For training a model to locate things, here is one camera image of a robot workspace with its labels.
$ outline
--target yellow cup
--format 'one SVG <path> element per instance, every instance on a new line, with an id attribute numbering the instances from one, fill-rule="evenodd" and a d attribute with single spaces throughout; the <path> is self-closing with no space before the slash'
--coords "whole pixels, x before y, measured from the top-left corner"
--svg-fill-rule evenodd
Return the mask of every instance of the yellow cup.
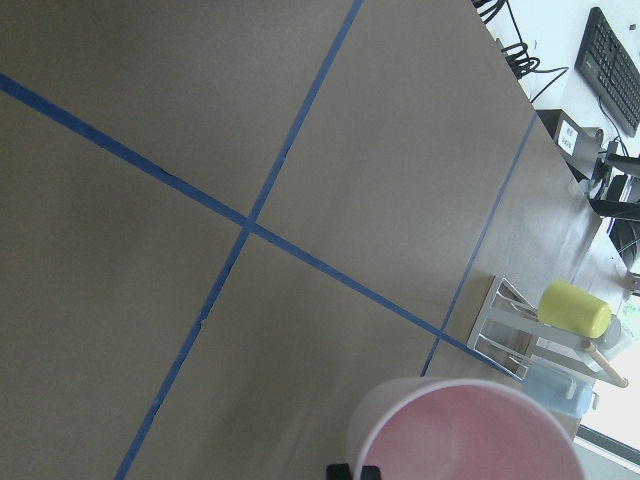
<path id="1" fill-rule="evenodd" d="M 598 338 L 609 328 L 611 308 L 584 290 L 556 280 L 542 294 L 538 319 L 578 335 Z"/>

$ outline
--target pink cup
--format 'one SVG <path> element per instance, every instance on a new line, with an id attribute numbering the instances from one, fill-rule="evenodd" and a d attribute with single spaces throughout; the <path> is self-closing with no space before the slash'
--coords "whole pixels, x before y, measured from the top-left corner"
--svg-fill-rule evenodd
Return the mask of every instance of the pink cup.
<path id="1" fill-rule="evenodd" d="M 347 433 L 354 480 L 584 479 L 567 434 L 523 394 L 483 380 L 399 378 L 370 391 Z"/>

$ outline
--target keyboard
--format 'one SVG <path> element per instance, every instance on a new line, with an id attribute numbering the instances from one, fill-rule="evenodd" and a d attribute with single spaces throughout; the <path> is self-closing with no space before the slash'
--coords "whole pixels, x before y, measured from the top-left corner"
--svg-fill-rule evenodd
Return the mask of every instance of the keyboard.
<path id="1" fill-rule="evenodd" d="M 640 123 L 640 75 L 598 7 L 589 13 L 576 69 L 622 130 L 635 136 Z"/>

